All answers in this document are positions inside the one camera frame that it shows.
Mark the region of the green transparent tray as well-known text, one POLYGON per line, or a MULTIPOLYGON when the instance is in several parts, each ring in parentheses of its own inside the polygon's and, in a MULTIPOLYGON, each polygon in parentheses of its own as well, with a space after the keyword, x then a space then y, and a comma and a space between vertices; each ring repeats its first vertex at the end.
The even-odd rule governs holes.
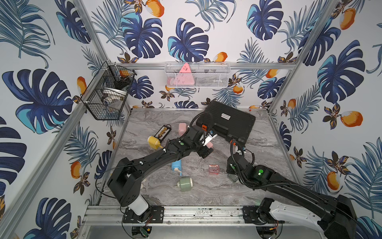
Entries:
POLYGON ((227 175, 228 179, 232 182, 232 183, 236 183, 238 181, 238 176, 235 175, 235 174, 228 174, 227 175))

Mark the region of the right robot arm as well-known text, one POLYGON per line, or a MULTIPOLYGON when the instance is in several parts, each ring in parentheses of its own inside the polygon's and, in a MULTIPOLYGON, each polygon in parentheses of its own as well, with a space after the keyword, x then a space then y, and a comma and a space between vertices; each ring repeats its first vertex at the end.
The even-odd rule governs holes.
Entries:
POLYGON ((298 183, 286 179, 278 172, 264 165, 253 165, 243 155, 234 152, 239 146, 230 142, 228 167, 238 176, 240 183, 252 190, 264 190, 283 196, 316 214, 317 225, 328 239, 356 238, 357 216, 351 200, 346 196, 337 197, 321 194, 298 183))

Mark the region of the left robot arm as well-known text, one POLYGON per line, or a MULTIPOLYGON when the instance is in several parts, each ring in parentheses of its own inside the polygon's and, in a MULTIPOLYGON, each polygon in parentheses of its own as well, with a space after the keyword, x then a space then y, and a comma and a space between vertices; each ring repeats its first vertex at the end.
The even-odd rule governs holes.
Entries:
POLYGON ((128 158, 121 159, 113 169, 107 186, 121 207, 128 207, 140 216, 149 208, 140 195, 143 179, 192 152, 206 158, 213 152, 213 148, 207 144, 216 136, 217 132, 214 130, 205 131, 197 125, 190 126, 182 136, 169 140, 162 149, 132 161, 128 158))

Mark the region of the blue pencil sharpener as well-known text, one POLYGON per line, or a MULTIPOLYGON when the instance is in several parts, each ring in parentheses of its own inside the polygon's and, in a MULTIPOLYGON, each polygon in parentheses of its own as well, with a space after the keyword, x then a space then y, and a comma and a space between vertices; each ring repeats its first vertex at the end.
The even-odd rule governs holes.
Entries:
POLYGON ((178 172, 180 176, 182 176, 182 161, 177 160, 175 162, 172 162, 171 164, 172 171, 178 172))

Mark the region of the yellow pencil sharpener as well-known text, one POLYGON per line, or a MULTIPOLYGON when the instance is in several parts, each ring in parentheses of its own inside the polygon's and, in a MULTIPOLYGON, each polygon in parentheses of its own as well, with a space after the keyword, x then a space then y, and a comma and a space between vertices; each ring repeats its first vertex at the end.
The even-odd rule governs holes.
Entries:
POLYGON ((163 148, 163 146, 161 145, 161 141, 154 136, 149 136, 147 141, 149 146, 153 149, 163 148))

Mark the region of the green pencil sharpener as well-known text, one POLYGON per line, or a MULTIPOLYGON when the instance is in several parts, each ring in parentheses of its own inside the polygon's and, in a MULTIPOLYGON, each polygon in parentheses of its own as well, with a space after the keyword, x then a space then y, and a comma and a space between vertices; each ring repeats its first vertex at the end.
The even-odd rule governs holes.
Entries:
POLYGON ((176 184, 176 187, 181 190, 181 192, 191 191, 193 188, 193 180, 191 177, 182 177, 176 184))

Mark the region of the black plastic tool case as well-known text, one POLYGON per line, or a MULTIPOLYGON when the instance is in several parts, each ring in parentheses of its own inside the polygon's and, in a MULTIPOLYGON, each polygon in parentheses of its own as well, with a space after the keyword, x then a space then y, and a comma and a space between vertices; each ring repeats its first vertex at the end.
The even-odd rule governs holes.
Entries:
POLYGON ((236 140, 244 146, 255 124, 256 117, 250 113, 212 101, 198 117, 196 125, 218 134, 226 141, 236 140))

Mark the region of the black yellow small box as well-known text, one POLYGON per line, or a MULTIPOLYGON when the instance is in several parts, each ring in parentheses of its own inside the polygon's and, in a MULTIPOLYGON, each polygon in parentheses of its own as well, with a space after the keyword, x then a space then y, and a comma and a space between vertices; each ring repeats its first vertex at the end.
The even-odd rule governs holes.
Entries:
POLYGON ((167 135, 171 132, 172 127, 170 124, 163 125, 160 130, 154 135, 160 142, 162 142, 167 135))

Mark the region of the pink triangular object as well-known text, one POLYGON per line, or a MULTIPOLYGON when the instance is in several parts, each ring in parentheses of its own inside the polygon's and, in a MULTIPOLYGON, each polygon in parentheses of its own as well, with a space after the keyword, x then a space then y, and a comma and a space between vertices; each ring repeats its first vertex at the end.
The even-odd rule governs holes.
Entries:
POLYGON ((193 86, 195 84, 195 79, 192 74, 189 63, 185 63, 180 69, 179 73, 176 74, 174 79, 175 86, 193 86))

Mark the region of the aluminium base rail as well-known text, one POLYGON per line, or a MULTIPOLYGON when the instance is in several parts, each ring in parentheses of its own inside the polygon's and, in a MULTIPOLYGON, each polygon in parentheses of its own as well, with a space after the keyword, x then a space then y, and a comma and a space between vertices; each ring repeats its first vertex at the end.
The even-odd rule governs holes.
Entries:
MULTIPOLYGON (((300 207, 273 202, 270 206, 164 206, 156 207, 149 217, 154 226, 304 226, 318 227, 320 218, 300 207)), ((133 212, 124 214, 117 206, 89 206, 84 219, 89 226, 126 223, 138 226, 133 212)))

